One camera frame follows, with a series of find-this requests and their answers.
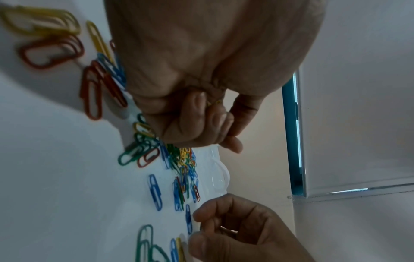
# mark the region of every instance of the fingernail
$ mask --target fingernail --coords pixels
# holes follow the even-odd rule
[[[202,92],[195,97],[195,108],[199,113],[204,113],[206,108],[206,93]]]
[[[214,127],[216,127],[217,129],[219,129],[223,125],[224,121],[226,120],[226,117],[227,117],[227,114],[226,113],[216,114],[214,116],[214,119],[213,119],[213,125],[214,125]]]
[[[200,232],[194,233],[188,240],[188,250],[190,254],[197,258],[202,259],[206,253],[207,238]]]
[[[234,123],[234,119],[231,119],[229,121],[226,121],[224,125],[221,127],[221,133],[227,134],[230,130],[230,127],[232,127],[232,124]]]

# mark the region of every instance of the hand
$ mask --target hand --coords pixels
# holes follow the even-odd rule
[[[193,217],[201,232],[190,237],[188,249],[203,262],[315,262],[263,205],[228,194],[207,201]]]
[[[105,0],[127,90],[155,133],[177,147],[236,138],[304,59],[325,0]],[[230,112],[206,102],[236,91]]]

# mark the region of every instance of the white surface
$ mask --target white surface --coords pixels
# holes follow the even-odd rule
[[[80,64],[96,55],[87,19],[110,39],[100,0],[8,3],[72,12],[82,25],[87,52]],[[134,261],[138,230],[145,224],[153,225],[154,243],[168,255],[172,238],[180,236],[186,246],[185,212],[175,212],[173,205],[175,174],[164,170],[161,158],[143,169],[118,165],[124,146],[133,141],[133,105],[123,120],[104,103],[103,119],[90,121],[78,97],[81,65],[31,70],[14,51],[26,39],[3,26],[0,35],[0,261]],[[222,195],[214,186],[224,185],[220,169],[210,162],[219,158],[217,148],[194,151],[201,202],[186,201],[192,212]],[[147,186],[149,174],[156,175],[161,189],[160,212]]]
[[[226,92],[228,110],[235,97],[235,92]],[[273,209],[295,232],[281,89],[264,100],[239,139],[244,145],[239,155],[220,148],[221,161],[232,176],[227,191]]]
[[[295,203],[296,236],[318,262],[411,262],[413,203],[414,192]]]
[[[307,196],[414,182],[414,2],[333,0],[300,68]]]

